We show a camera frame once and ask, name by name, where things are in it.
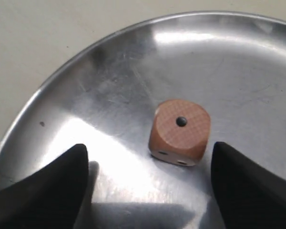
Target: beige background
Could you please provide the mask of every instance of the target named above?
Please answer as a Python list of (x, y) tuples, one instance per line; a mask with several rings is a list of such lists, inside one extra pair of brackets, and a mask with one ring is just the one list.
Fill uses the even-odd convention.
[(193, 10), (286, 20), (286, 0), (0, 0), (0, 140), (40, 84), (76, 53), (128, 25)]

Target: stainless steel plate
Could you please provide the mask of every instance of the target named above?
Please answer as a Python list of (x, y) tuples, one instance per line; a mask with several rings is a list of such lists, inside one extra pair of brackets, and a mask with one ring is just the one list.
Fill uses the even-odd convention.
[[(157, 105), (202, 105), (212, 133), (202, 162), (150, 157)], [(76, 143), (100, 165), (96, 224), (221, 228), (209, 179), (212, 147), (225, 141), (286, 179), (286, 23), (200, 12), (146, 21), (88, 47), (55, 72), (0, 144), (0, 189)]]

